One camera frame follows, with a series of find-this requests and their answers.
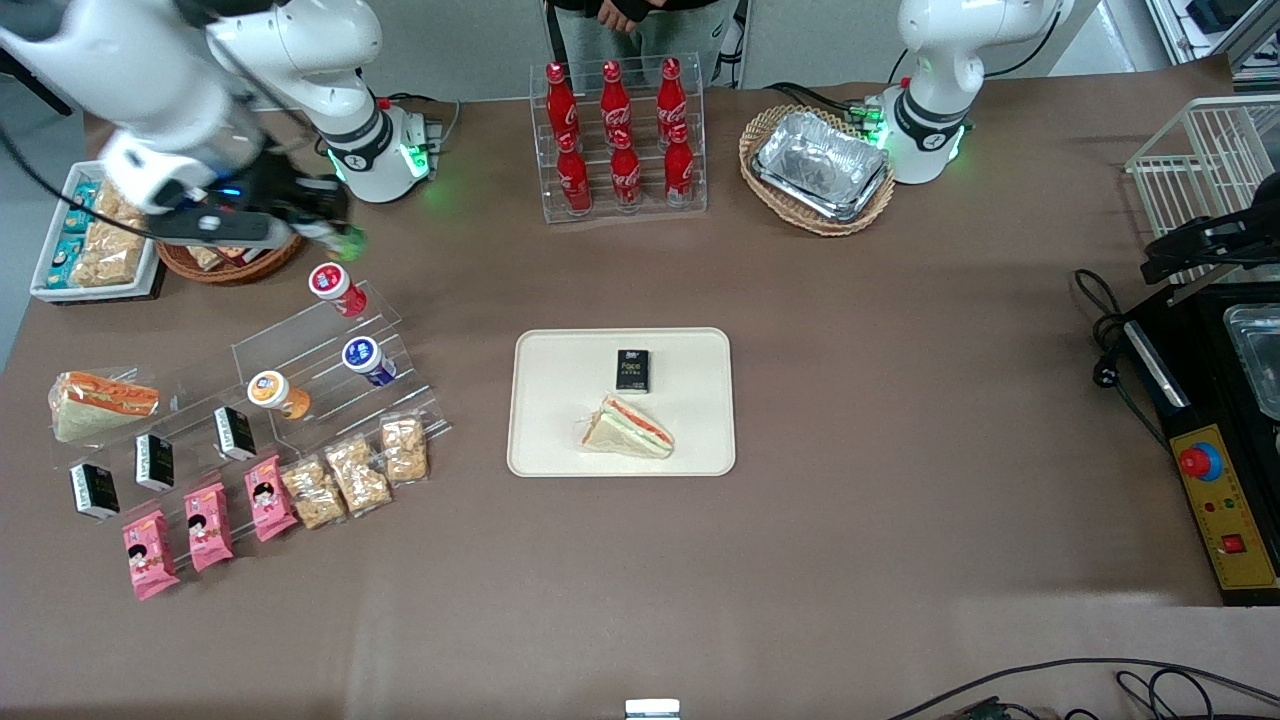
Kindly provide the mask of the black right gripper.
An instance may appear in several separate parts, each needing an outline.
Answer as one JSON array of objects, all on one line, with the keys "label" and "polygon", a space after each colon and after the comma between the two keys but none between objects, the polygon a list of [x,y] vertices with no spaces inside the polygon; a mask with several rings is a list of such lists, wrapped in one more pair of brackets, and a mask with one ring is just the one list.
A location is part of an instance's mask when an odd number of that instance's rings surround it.
[{"label": "black right gripper", "polygon": [[294,233],[324,249],[335,263],[348,263],[351,249],[364,247],[364,232],[349,224],[349,192],[337,174],[310,174],[287,155],[260,155],[232,176],[241,205],[296,228]]}]

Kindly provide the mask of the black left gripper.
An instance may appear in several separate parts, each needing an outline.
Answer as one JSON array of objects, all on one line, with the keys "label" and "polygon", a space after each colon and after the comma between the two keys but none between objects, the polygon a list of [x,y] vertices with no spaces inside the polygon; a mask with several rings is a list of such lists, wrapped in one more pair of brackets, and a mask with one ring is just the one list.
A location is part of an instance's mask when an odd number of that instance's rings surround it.
[{"label": "black left gripper", "polygon": [[1256,202],[1224,217],[1197,217],[1188,228],[1146,245],[1142,277],[1157,284],[1198,266],[1277,264],[1279,201]]}]

